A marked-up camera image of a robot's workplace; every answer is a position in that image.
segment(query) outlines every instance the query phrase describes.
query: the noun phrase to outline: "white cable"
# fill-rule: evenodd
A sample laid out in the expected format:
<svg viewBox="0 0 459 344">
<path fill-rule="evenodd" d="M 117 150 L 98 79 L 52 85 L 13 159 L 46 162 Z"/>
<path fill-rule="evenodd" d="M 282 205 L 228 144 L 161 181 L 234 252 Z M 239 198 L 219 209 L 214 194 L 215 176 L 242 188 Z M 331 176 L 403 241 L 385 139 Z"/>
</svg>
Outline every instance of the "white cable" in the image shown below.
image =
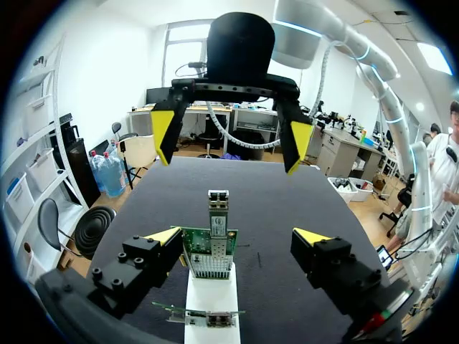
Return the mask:
<svg viewBox="0 0 459 344">
<path fill-rule="evenodd" d="M 232 136 L 230 133 L 228 133 L 223 126 L 220 124 L 218 121 L 217 116 L 215 115 L 214 109 L 212 108 L 212 105 L 210 102 L 206 102 L 207 109 L 209 110 L 210 118 L 212 119 L 212 122 L 214 122 L 215 126 L 218 128 L 218 131 L 223 134 L 224 137 L 226 137 L 228 140 L 230 140 L 233 143 L 236 143 L 237 145 L 240 145 L 242 147 L 246 147 L 249 149 L 267 149 L 267 148 L 273 148 L 277 145 L 280 145 L 280 140 L 276 140 L 273 142 L 269 143 L 263 143 L 259 145 L 255 145 L 254 143 L 246 143 L 244 141 L 238 140 L 234 136 Z"/>
<path fill-rule="evenodd" d="M 328 65 L 328 56 L 330 55 L 331 48 L 336 47 L 336 46 L 345 47 L 349 51 L 351 56 L 357 62 L 357 66 L 359 67 L 359 69 L 360 69 L 362 75 L 364 76 L 364 78 L 366 79 L 366 81 L 372 86 L 372 88 L 374 88 L 372 82 L 367 77 L 367 75 L 364 73 L 364 70 L 361 67 L 361 63 L 360 63 L 359 59 L 357 58 L 357 56 L 352 51 L 352 49 L 347 44 L 345 44 L 345 43 L 343 43 L 341 41 L 332 41 L 329 44 L 329 46 L 328 46 L 327 50 L 325 51 L 325 53 L 323 54 L 322 68 L 321 68 L 321 81 L 320 81 L 320 84 L 319 84 L 316 101 L 314 102 L 314 106 L 313 106 L 313 108 L 312 108 L 312 110 L 310 112 L 310 116 L 312 118 L 314 118 L 314 115 L 317 113 L 318 104 L 321 101 L 323 85 L 325 83 L 326 69 L 327 69 L 327 65 Z M 373 91 L 373 93 L 375 95 L 378 94 L 378 92 L 375 92 L 375 90 L 372 90 L 372 91 Z M 378 100 L 381 100 L 382 98 L 384 98 L 385 95 L 386 95 L 386 93 L 384 93 L 381 96 L 381 98 L 379 98 Z M 232 136 L 230 133 L 228 133 L 223 128 L 223 126 L 220 124 L 220 122 L 218 121 L 217 116 L 215 115 L 214 109 L 212 108 L 210 102 L 206 102 L 206 105 L 207 105 L 207 109 L 209 110 L 210 118 L 212 119 L 212 122 L 214 122 L 214 124 L 217 127 L 218 131 L 224 137 L 226 137 L 228 140 L 230 140 L 231 142 L 236 143 L 237 145 L 240 145 L 242 147 L 249 148 L 249 149 L 267 149 L 267 148 L 273 148 L 273 147 L 275 147 L 277 145 L 280 145 L 280 140 L 279 139 L 277 139 L 276 141 L 270 142 L 270 143 L 263 143 L 263 144 L 260 144 L 260 145 L 255 145 L 254 143 L 246 143 L 246 142 L 243 142 L 241 140 L 238 140 L 237 138 Z"/>
</svg>

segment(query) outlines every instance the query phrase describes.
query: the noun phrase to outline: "white shirt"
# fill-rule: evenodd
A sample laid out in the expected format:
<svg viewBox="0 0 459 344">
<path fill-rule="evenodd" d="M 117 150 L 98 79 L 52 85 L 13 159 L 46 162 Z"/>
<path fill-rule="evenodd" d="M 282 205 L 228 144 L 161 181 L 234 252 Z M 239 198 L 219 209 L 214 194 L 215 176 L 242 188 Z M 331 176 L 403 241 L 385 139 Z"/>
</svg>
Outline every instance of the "white shirt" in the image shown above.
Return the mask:
<svg viewBox="0 0 459 344">
<path fill-rule="evenodd" d="M 443 200 L 443 184 L 455 193 L 459 188 L 459 161 L 455 163 L 446 153 L 448 145 L 459 159 L 459 145 L 448 134 L 436 135 L 427 147 L 429 157 L 435 158 L 430 168 L 430 180 L 432 181 L 432 217 L 437 224 L 440 224 L 449 208 L 448 205 L 451 205 Z"/>
</svg>

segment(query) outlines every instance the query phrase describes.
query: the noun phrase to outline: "storage bin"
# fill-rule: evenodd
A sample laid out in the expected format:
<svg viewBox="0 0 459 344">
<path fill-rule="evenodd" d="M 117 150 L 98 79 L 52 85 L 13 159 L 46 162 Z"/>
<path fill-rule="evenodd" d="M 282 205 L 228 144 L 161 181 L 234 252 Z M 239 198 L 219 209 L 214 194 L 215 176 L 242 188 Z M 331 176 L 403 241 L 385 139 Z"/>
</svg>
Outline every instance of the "storage bin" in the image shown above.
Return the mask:
<svg viewBox="0 0 459 344">
<path fill-rule="evenodd" d="M 46 127 L 52 119 L 52 111 L 52 95 L 45 95 L 29 103 L 23 123 L 25 136 L 29 138 Z"/>
<path fill-rule="evenodd" d="M 55 159 L 52 156 L 54 148 L 46 148 L 39 154 L 37 161 L 27 164 L 30 175 L 34 179 L 38 189 L 43 192 L 57 178 Z"/>
<path fill-rule="evenodd" d="M 371 181 L 366 181 L 365 179 L 358 179 L 358 178 L 349 178 L 349 180 L 354 184 L 354 186 L 357 189 L 357 193 L 354 195 L 351 201 L 353 202 L 365 202 L 368 196 L 370 196 L 373 193 L 373 183 Z M 357 188 L 357 184 L 363 186 L 365 182 L 370 185 L 368 190 L 361 190 L 360 188 Z"/>
<path fill-rule="evenodd" d="M 328 182 L 331 184 L 331 186 L 333 186 L 333 188 L 336 190 L 336 192 L 339 194 L 339 196 L 341 196 L 343 198 L 343 200 L 346 202 L 346 204 L 349 204 L 349 202 L 353 199 L 353 197 L 357 194 L 357 188 L 355 187 L 355 185 L 351 182 L 351 190 L 350 192 L 348 191 L 341 191 L 341 190 L 338 190 L 336 187 L 335 187 L 335 180 L 338 179 L 338 178 L 334 178 L 334 177 L 328 177 Z"/>
<path fill-rule="evenodd" d="M 14 186 L 11 193 L 6 198 L 6 203 L 16 215 L 19 222 L 24 223 L 27 215 L 34 206 L 34 199 L 29 190 L 26 180 L 27 173 L 24 172 L 18 183 Z"/>
</svg>

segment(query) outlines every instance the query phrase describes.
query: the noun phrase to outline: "screw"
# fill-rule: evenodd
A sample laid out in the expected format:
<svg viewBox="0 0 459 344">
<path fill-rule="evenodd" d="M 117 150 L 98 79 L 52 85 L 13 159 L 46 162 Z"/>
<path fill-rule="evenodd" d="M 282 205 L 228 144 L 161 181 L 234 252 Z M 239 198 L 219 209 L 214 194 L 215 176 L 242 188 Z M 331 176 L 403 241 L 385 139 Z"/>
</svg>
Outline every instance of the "screw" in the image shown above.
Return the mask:
<svg viewBox="0 0 459 344">
<path fill-rule="evenodd" d="M 95 267 L 93 269 L 93 278 L 94 278 L 94 280 L 100 280 L 101 277 L 102 277 L 102 269 L 99 268 L 99 267 Z"/>
<path fill-rule="evenodd" d="M 67 283 L 66 285 L 62 286 L 62 290 L 64 290 L 65 292 L 71 292 L 72 286 Z"/>
<path fill-rule="evenodd" d="M 128 258 L 128 255 L 126 253 L 124 252 L 118 253 L 118 261 L 120 263 L 124 263 L 127 260 L 127 258 Z"/>
<path fill-rule="evenodd" d="M 134 265 L 136 266 L 137 269 L 142 268 L 143 265 L 143 258 L 137 257 L 134 259 Z"/>
<path fill-rule="evenodd" d="M 123 281 L 119 278 L 112 279 L 112 287 L 113 290 L 123 289 Z"/>
</svg>

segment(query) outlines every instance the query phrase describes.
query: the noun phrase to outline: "green circuit board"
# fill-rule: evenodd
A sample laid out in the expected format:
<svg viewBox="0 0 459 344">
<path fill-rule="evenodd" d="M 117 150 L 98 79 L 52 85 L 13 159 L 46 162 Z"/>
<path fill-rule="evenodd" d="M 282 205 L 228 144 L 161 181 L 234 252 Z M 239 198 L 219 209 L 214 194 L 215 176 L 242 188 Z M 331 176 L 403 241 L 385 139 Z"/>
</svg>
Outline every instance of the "green circuit board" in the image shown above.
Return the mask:
<svg viewBox="0 0 459 344">
<path fill-rule="evenodd" d="M 211 254 L 210 229 L 182 227 L 183 243 L 188 253 Z M 235 254 L 237 241 L 237 229 L 228 229 L 226 255 Z"/>
</svg>

